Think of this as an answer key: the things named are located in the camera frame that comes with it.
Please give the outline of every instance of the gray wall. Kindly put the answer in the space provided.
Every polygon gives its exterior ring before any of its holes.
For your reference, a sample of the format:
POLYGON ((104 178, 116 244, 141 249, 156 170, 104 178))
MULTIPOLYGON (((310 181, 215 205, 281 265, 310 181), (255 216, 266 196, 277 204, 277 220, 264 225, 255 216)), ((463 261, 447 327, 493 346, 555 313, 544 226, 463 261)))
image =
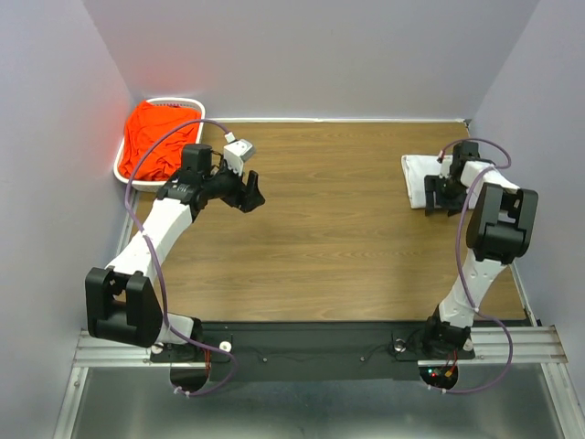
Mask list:
POLYGON ((485 96, 472 134, 502 142, 507 174, 540 195, 532 246, 518 261, 530 304, 557 325, 585 402, 585 3, 541 0, 485 96))
POLYGON ((120 227, 130 95, 79 0, 4 2, 0 40, 0 436, 51 437, 120 227))
POLYGON ((216 117, 467 118, 537 0, 84 0, 135 99, 216 117))

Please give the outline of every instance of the wood grain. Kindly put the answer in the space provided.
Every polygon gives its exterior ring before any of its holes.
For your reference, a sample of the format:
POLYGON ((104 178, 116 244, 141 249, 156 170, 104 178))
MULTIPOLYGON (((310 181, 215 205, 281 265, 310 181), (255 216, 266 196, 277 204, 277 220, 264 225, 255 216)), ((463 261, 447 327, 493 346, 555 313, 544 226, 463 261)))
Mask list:
MULTIPOLYGON (((173 313, 204 320, 424 319, 455 280, 458 217, 425 217, 406 196, 400 157, 435 155, 460 123, 233 123, 258 153, 266 205, 209 203, 169 254, 173 313)), ((204 142, 223 146, 208 127, 204 142)), ((143 195, 145 219, 152 195, 143 195)), ((522 318, 509 271, 483 310, 522 318)))

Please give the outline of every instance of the orange fabric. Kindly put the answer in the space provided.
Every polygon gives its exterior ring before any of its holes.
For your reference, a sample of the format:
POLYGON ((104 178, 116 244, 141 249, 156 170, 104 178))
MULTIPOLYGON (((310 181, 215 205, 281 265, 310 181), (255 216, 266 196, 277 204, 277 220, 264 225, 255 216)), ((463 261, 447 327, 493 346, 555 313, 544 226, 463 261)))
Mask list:
MULTIPOLYGON (((200 117, 201 113, 192 108, 139 103, 124 128, 124 152, 118 164, 120 174, 128 178, 154 142, 179 124, 200 117)), ((193 144, 198 131, 199 123, 194 123, 171 134, 144 160, 136 179, 167 180, 181 166, 183 146, 193 144)))

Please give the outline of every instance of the white plastic basket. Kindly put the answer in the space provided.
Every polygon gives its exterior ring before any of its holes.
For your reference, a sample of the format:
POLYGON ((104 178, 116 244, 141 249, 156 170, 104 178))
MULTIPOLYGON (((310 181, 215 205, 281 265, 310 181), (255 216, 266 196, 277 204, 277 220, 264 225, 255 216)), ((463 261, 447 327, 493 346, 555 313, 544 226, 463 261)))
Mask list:
MULTIPOLYGON (((193 108, 201 113, 201 119, 205 118, 205 107, 199 101, 195 99, 187 99, 187 98, 153 98, 149 99, 147 102, 151 103, 152 105, 179 105, 181 107, 188 107, 193 108)), ((203 123, 199 124, 199 130, 197 131, 197 139, 195 140, 196 143, 199 143, 199 139, 201 139, 201 134, 203 133, 203 123)), ((120 148, 118 149, 118 154, 116 159, 114 160, 113 164, 113 174, 122 181, 124 184, 128 184, 128 178, 123 177, 120 172, 118 172, 118 165, 122 160, 122 155, 124 152, 124 139, 120 143, 120 148)), ((161 187, 165 182, 164 181, 144 181, 144 180, 134 180, 132 182, 132 186, 136 190, 141 190, 143 192, 156 192, 156 190, 161 187)))

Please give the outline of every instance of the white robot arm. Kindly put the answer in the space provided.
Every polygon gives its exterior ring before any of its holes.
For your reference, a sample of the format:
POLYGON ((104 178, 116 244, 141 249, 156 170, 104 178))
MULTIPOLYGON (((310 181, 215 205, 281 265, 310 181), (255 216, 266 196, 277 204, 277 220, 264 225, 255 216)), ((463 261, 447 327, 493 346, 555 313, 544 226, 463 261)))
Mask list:
MULTIPOLYGON (((208 145, 186 145, 181 167, 156 193, 153 208, 124 250, 105 269, 94 267, 85 280, 88 330, 93 337, 107 338, 148 348, 155 343, 185 341, 164 325, 156 295, 156 260, 162 264, 178 237, 196 220, 213 198, 247 213, 264 204, 258 174, 250 171, 243 183, 244 163, 254 154, 245 140, 224 148, 217 172, 212 169, 213 151, 208 145), (144 235, 152 243, 153 257, 144 235), (126 293, 125 302, 117 300, 126 293)), ((171 326, 185 337, 197 339, 198 320, 167 314, 171 326)))
POLYGON ((476 178, 477 203, 470 219, 463 264, 474 306, 463 289, 461 277, 427 321, 423 344, 438 355, 466 346, 473 318, 492 282, 516 257, 527 251, 536 216, 538 195, 502 176, 495 166, 481 160, 478 145, 462 142, 441 164, 439 176, 427 176, 427 214, 442 202, 450 214, 461 211, 465 191, 476 178))

